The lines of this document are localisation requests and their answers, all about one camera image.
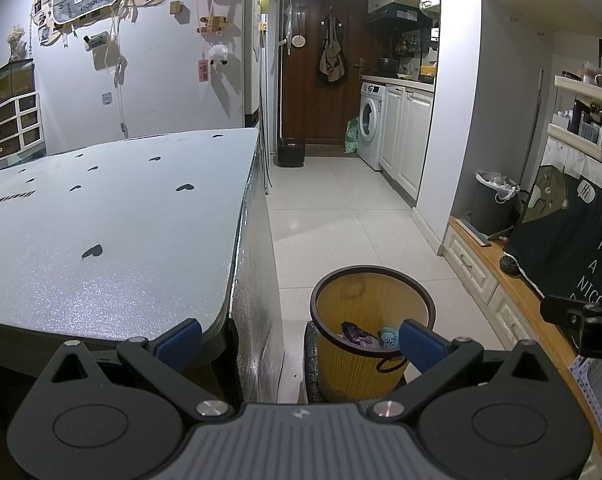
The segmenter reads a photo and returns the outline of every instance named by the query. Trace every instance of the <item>white tile floor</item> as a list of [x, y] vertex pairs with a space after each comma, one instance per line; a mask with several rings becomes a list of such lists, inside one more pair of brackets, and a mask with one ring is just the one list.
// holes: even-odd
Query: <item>white tile floor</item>
[[[502, 349], [454, 271], [433, 253], [411, 210], [383, 176], [359, 158], [309, 157], [303, 168], [271, 171], [270, 225], [283, 313], [285, 359], [279, 402], [297, 402], [310, 294], [329, 272], [382, 265], [416, 279], [437, 308], [435, 330]], [[407, 377], [417, 373], [410, 369]]]

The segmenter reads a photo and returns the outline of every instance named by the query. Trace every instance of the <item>baseboard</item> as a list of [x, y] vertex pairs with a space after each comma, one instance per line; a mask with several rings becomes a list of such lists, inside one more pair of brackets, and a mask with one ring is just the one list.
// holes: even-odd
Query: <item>baseboard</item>
[[443, 256], [443, 242], [432, 232], [430, 226], [426, 224], [425, 220], [416, 209], [412, 210], [412, 221], [419, 228], [419, 231], [421, 231], [421, 234], [437, 256]]

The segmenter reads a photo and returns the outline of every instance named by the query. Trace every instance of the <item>black pot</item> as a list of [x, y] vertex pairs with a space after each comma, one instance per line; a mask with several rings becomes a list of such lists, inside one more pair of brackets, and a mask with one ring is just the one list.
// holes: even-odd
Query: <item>black pot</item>
[[379, 72], [396, 74], [399, 72], [399, 62], [396, 59], [380, 57], [378, 62]]

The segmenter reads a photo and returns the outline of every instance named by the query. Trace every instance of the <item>washing machine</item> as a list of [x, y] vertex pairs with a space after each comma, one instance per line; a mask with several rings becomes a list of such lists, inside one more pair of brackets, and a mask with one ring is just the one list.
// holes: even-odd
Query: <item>washing machine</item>
[[381, 138], [385, 123], [385, 86], [363, 83], [357, 153], [375, 171], [381, 171]]

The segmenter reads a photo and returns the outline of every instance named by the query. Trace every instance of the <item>pink tag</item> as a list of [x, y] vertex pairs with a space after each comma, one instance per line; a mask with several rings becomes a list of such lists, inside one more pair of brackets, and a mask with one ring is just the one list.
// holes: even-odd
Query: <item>pink tag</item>
[[207, 83], [210, 81], [209, 62], [207, 59], [199, 60], [199, 82]]

